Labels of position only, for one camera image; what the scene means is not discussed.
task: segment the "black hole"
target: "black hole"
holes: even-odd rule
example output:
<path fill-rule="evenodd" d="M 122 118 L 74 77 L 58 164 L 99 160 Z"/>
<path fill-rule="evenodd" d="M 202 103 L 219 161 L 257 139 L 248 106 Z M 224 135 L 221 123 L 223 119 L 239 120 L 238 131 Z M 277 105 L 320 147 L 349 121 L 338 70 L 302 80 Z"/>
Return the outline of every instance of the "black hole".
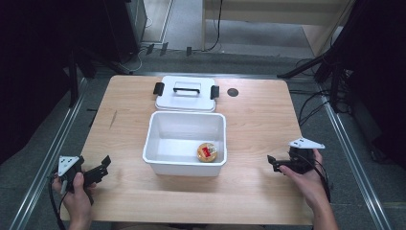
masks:
<path fill-rule="evenodd" d="M 238 90 L 236 90 L 234 88 L 229 88 L 229 90 L 227 90 L 227 94 L 230 97 L 236 97 L 236 96 L 238 96 Z"/>

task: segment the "human hand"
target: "human hand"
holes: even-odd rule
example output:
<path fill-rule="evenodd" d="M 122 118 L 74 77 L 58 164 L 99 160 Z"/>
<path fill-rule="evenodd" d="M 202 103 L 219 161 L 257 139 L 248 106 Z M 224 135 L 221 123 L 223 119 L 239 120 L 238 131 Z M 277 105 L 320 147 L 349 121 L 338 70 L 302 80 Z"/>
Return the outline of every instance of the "human hand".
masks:
<path fill-rule="evenodd" d="M 68 210 L 71 218 L 69 229 L 89 229 L 92 222 L 91 219 L 91 204 L 89 197 L 83 190 L 84 177 L 83 173 L 78 172 L 75 175 L 73 186 L 74 193 L 67 192 L 66 197 L 63 198 L 63 204 Z M 60 193 L 62 184 L 60 178 L 57 176 L 52 184 L 53 189 Z M 90 193 L 96 188 L 96 183 L 90 185 L 87 189 Z"/>
<path fill-rule="evenodd" d="M 314 149 L 313 153 L 316 161 L 323 164 L 323 157 L 320 152 Z M 322 172 L 322 167 L 320 164 L 316 163 L 315 166 L 319 172 Z M 299 174 L 293 172 L 286 166 L 280 166 L 280 170 L 283 174 L 287 175 L 293 180 L 293 182 L 295 182 L 311 209 L 316 208 L 315 205 L 318 202 L 327 201 L 326 191 L 323 187 L 322 180 L 316 171 L 312 170 L 304 174 Z"/>
<path fill-rule="evenodd" d="M 313 150 L 313 153 L 315 160 L 318 162 L 316 162 L 315 167 L 319 172 L 322 172 L 323 157 L 316 149 Z M 315 170 L 298 174 L 286 166 L 280 166 L 280 170 L 295 182 L 304 195 L 307 205 L 313 210 L 314 229 L 338 229 L 320 175 Z"/>

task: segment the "handheld controller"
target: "handheld controller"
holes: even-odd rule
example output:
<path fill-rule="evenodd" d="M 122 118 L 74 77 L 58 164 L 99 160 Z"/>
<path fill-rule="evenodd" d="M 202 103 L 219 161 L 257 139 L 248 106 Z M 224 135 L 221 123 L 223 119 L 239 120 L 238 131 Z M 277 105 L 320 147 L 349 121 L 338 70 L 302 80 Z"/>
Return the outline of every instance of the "handheld controller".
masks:
<path fill-rule="evenodd" d="M 94 168 L 93 170 L 83 172 L 81 165 L 83 164 L 84 159 L 82 156 L 60 156 L 59 164 L 57 169 L 57 175 L 60 177 L 62 182 L 61 194 L 65 192 L 74 193 L 74 179 L 77 173 L 83 173 L 84 183 L 83 190 L 89 196 L 90 203 L 93 204 L 93 198 L 90 196 L 87 187 L 93 183 L 99 183 L 102 181 L 102 178 L 108 175 L 107 167 L 110 165 L 111 160 L 107 155 L 102 161 L 101 165 Z"/>
<path fill-rule="evenodd" d="M 324 149 L 325 146 L 300 138 L 289 143 L 290 160 L 278 161 L 275 157 L 268 155 L 268 162 L 274 168 L 274 172 L 280 172 L 280 166 L 285 165 L 292 171 L 300 174 L 307 173 L 314 168 L 315 160 L 313 149 Z"/>

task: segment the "white plastic bin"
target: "white plastic bin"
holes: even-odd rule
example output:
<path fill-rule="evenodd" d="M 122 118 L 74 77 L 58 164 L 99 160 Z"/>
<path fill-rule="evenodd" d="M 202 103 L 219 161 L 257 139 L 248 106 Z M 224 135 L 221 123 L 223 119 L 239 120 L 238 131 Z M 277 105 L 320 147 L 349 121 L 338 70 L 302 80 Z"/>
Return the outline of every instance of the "white plastic bin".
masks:
<path fill-rule="evenodd" d="M 198 160 L 203 143 L 215 145 L 214 162 Z M 154 112 L 143 158 L 157 174 L 217 176 L 227 161 L 226 119 L 218 113 Z"/>

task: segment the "lid handle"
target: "lid handle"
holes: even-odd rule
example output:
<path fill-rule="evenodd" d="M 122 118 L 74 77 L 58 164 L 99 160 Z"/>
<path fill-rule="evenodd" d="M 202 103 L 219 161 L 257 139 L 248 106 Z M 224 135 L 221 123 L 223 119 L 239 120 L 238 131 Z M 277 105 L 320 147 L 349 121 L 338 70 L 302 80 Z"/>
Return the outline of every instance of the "lid handle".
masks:
<path fill-rule="evenodd" d="M 200 89 L 190 89 L 190 88 L 173 88 L 173 92 L 177 92 L 178 90 L 181 90 L 181 91 L 195 91 L 195 92 L 197 92 L 198 94 L 200 93 Z"/>

